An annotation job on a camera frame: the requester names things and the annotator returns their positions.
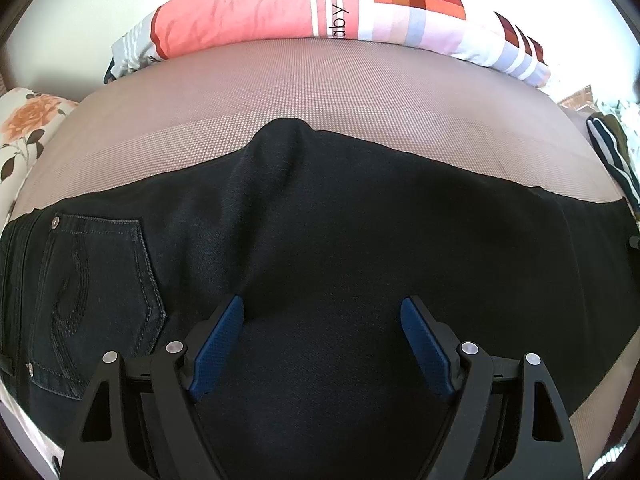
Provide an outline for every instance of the black and white striped fabric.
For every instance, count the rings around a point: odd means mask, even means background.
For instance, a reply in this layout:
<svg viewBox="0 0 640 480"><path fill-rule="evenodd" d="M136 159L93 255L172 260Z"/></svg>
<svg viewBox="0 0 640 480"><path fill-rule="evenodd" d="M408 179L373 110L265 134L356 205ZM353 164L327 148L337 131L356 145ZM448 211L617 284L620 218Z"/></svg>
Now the black and white striped fabric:
<svg viewBox="0 0 640 480"><path fill-rule="evenodd" d="M638 184L638 178L634 170L622 157L616 136L599 118L590 117L587 119L587 130L593 149L600 157L607 171L620 184L636 218L640 218L640 185Z"/></svg>

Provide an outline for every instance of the silver screw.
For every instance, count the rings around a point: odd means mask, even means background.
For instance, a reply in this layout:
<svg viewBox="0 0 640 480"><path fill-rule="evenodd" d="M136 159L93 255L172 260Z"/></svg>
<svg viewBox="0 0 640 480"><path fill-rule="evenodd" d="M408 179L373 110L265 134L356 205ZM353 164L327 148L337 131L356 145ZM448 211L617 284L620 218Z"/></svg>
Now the silver screw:
<svg viewBox="0 0 640 480"><path fill-rule="evenodd" d="M465 354L476 355L478 353L478 345L476 343L472 343L471 341L462 343L462 345L460 345L460 348Z"/></svg>
<svg viewBox="0 0 640 480"><path fill-rule="evenodd" d="M533 354L532 352L528 353L525 356L525 359L527 360L527 363L534 366L539 365L542 362L542 359L540 359L540 356L538 354Z"/></svg>
<svg viewBox="0 0 640 480"><path fill-rule="evenodd" d="M169 354L177 354L178 352L181 352L183 348L184 345L181 341L171 341L166 346L166 351L169 352Z"/></svg>
<svg viewBox="0 0 640 480"><path fill-rule="evenodd" d="M118 353L115 350L109 350L105 355L102 356L103 363L113 363L118 358Z"/></svg>

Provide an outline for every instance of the floral pillow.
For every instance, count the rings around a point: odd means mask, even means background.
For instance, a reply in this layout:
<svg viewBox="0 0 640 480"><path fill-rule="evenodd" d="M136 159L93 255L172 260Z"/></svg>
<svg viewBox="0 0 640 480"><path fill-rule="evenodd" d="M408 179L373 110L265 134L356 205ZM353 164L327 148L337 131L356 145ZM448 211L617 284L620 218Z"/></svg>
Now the floral pillow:
<svg viewBox="0 0 640 480"><path fill-rule="evenodd" d="M78 103L14 88L0 96L0 218L7 223L29 170Z"/></svg>

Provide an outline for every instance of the orange rose print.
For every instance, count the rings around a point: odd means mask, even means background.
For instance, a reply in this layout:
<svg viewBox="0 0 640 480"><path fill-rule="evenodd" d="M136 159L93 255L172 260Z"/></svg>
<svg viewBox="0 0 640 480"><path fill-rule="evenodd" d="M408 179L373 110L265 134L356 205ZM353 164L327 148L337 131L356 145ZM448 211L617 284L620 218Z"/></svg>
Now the orange rose print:
<svg viewBox="0 0 640 480"><path fill-rule="evenodd" d="M29 99L26 104L16 108L0 126L2 141L12 142L33 130L49 124L58 113L61 100L51 95L39 95Z"/></svg>

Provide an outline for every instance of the blue gripper pad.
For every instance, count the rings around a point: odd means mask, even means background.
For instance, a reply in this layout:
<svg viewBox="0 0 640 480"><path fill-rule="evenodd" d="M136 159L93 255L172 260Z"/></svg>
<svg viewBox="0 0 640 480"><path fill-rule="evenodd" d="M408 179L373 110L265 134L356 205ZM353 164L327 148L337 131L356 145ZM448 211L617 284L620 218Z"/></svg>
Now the blue gripper pad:
<svg viewBox="0 0 640 480"><path fill-rule="evenodd" d="M400 325L429 389L445 400L451 399L456 390L451 384L449 360L410 298L400 304Z"/></svg>
<svg viewBox="0 0 640 480"><path fill-rule="evenodd" d="M189 394L196 402L216 386L244 322L244 303L234 296L193 363Z"/></svg>

